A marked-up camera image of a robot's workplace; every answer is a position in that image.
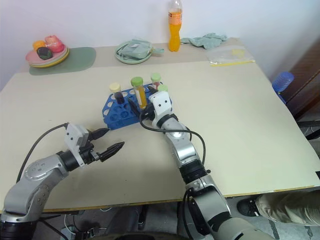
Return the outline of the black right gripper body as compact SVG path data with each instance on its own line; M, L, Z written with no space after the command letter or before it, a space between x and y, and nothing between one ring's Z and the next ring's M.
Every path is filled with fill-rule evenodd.
M144 109L141 110L139 118L143 120L153 121L155 119L155 108L152 103L148 103Z

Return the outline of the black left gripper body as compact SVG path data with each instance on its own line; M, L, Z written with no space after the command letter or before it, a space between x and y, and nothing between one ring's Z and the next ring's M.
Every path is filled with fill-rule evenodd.
M94 150L94 145L91 141L87 141L84 146L79 148L79 154L85 165L100 160L100 155Z

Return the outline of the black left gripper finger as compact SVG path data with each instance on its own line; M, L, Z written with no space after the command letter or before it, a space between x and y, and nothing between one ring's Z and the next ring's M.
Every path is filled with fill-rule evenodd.
M107 134L110 131L109 128L99 128L93 131L88 131L88 141L97 140L101 137L103 137L105 134Z
M98 159L101 162L106 161L107 159L114 156L124 146L124 144L125 144L124 141L118 142L118 143L115 143L115 144L111 145L110 147L108 147L106 151L104 151L102 153L97 153Z

